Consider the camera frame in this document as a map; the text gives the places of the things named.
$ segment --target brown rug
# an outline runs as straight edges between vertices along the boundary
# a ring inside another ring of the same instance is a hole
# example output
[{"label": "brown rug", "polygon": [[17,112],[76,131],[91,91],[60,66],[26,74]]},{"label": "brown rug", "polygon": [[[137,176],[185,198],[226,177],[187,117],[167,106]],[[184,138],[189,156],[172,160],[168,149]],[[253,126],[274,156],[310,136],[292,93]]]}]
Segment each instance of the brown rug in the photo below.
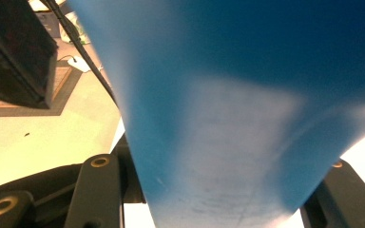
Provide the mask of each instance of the brown rug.
[{"label": "brown rug", "polygon": [[60,116],[81,75],[82,71],[69,66],[67,61],[58,62],[50,109],[22,107],[0,101],[0,117]]}]

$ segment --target black cable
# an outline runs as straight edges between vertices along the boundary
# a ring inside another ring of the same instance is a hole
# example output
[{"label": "black cable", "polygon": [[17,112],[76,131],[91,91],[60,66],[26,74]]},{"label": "black cable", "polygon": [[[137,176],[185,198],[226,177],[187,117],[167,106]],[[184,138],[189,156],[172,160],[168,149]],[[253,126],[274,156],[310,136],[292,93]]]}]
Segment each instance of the black cable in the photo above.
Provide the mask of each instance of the black cable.
[{"label": "black cable", "polygon": [[73,26],[73,24],[64,16],[64,14],[59,9],[58,4],[55,2],[55,0],[40,0],[46,7],[50,10],[52,10],[56,17],[58,18],[59,23],[63,27],[64,31],[67,33],[67,36],[69,37],[70,41],[73,43],[73,45],[76,47],[76,49],[81,54],[82,58],[86,61],[87,65],[90,67],[91,71],[96,75],[99,82],[102,84],[102,86],[105,88],[108,95],[111,97],[112,101],[117,105],[117,102],[115,101],[114,94],[112,93],[112,89],[109,86],[106,79],[103,77],[102,73],[100,73],[99,69],[94,65],[93,61],[90,59],[90,56],[87,54],[86,50],[83,48],[80,38],[79,38],[79,32],[77,31],[76,27]]},{"label": "black cable", "polygon": [[63,60],[63,59],[65,59],[65,58],[67,58],[67,57],[72,57],[72,59],[73,59],[73,62],[78,62],[78,61],[76,61],[76,59],[75,59],[75,57],[73,56],[73,55],[66,55],[66,56],[63,56],[63,57],[61,57],[59,60],[57,60],[57,62],[60,62],[61,60]]}]

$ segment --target dark rug border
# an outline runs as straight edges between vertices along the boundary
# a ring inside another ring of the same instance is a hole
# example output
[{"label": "dark rug border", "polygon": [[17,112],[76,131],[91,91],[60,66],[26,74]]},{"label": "dark rug border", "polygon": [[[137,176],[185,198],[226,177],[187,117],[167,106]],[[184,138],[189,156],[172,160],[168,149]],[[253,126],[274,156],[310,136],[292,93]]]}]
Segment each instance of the dark rug border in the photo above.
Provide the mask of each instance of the dark rug border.
[{"label": "dark rug border", "polygon": [[72,71],[67,76],[67,80],[60,88],[50,109],[38,109],[29,107],[0,107],[0,117],[29,117],[29,116],[61,116],[67,100],[76,87],[79,79],[82,76],[82,71],[70,66],[67,61],[60,61],[57,67],[71,67]]}]

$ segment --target beige floor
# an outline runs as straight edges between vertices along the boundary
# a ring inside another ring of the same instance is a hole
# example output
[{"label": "beige floor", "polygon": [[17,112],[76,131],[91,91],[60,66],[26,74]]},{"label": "beige floor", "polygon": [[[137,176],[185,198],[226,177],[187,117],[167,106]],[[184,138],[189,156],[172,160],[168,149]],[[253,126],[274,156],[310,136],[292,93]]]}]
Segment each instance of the beige floor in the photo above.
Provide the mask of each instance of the beige floor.
[{"label": "beige floor", "polygon": [[[58,58],[80,56],[73,45],[57,44]],[[92,46],[86,50],[99,66]],[[61,116],[0,118],[0,184],[108,153],[119,120],[118,108],[91,71],[82,75]]]}]

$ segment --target blue object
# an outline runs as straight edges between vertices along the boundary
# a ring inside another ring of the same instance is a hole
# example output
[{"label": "blue object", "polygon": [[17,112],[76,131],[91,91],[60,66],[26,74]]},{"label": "blue object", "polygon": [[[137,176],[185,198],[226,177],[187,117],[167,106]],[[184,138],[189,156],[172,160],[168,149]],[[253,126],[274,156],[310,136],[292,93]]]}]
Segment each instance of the blue object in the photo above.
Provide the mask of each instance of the blue object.
[{"label": "blue object", "polygon": [[70,0],[157,227],[276,227],[365,136],[365,1]]}]

